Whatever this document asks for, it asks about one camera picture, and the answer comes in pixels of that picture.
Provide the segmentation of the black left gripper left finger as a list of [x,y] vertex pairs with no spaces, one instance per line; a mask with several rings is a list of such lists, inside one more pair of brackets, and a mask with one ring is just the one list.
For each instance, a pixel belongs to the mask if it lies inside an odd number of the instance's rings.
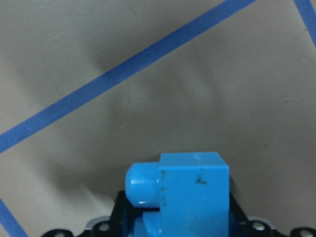
[[135,219],[138,208],[135,208],[126,197],[125,191],[119,191],[109,219],[112,237],[134,237]]

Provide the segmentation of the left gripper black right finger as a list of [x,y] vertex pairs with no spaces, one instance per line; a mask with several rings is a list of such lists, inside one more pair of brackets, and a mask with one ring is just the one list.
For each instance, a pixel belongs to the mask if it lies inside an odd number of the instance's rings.
[[242,237],[248,218],[233,194],[230,192],[229,237]]

